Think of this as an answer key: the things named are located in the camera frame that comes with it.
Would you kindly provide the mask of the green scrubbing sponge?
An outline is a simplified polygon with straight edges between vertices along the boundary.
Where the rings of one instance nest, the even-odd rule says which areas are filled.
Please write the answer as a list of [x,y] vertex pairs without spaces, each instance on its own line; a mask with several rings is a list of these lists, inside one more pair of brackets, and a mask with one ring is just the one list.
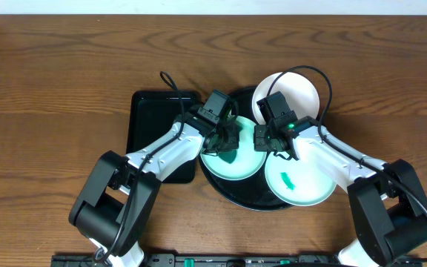
[[232,164],[236,160],[236,155],[237,155],[236,151],[225,151],[225,152],[219,153],[218,157],[222,161],[224,161],[228,164]]

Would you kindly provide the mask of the mint plate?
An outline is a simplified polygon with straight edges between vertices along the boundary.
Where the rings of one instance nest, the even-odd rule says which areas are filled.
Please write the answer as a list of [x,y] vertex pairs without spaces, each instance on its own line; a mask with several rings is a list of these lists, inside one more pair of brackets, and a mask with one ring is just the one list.
[[265,179],[283,202],[311,206],[329,198],[337,184],[313,165],[270,155],[265,162]]
[[236,125],[239,128],[239,148],[236,160],[232,164],[222,161],[218,155],[202,154],[200,157],[205,167],[215,176],[236,181],[246,179],[255,174],[266,159],[266,152],[254,150],[254,126],[250,119],[238,116]]

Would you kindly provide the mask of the mint plate bottom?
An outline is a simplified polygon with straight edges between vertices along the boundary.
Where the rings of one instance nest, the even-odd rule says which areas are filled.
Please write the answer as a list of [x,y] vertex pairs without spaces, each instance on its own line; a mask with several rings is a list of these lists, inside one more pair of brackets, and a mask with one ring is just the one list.
[[329,198],[337,184],[313,165],[270,155],[265,162],[265,179],[283,202],[311,206]]

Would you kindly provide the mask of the white plate top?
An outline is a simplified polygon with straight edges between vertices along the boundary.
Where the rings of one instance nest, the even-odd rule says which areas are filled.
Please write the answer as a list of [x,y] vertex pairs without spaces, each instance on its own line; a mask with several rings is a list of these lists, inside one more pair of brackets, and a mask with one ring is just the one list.
[[[272,74],[263,79],[256,87],[252,100],[252,111],[256,122],[265,124],[257,102],[267,96],[267,92],[280,73]],[[304,76],[297,73],[286,73],[274,84],[271,94],[281,92],[291,110],[299,119],[310,116],[316,118],[320,109],[320,98],[316,88]]]

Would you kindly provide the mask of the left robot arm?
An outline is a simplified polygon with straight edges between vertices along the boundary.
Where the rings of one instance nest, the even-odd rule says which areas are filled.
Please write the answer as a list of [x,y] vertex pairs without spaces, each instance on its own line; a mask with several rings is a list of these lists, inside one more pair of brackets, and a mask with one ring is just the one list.
[[234,116],[186,113],[136,152],[102,154],[68,217],[96,245],[92,261],[104,266],[139,266],[144,253],[138,241],[162,182],[209,148],[237,148],[238,138]]

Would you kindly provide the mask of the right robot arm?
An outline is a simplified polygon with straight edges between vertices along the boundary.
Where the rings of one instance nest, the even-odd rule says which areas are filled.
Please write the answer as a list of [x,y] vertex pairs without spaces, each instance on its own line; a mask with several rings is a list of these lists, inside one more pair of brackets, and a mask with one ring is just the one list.
[[262,116],[254,146],[271,153],[265,178],[279,198],[311,205],[335,186],[347,193],[357,237],[339,252],[341,264],[390,266],[427,243],[427,196],[411,164],[361,154],[309,116],[287,110]]

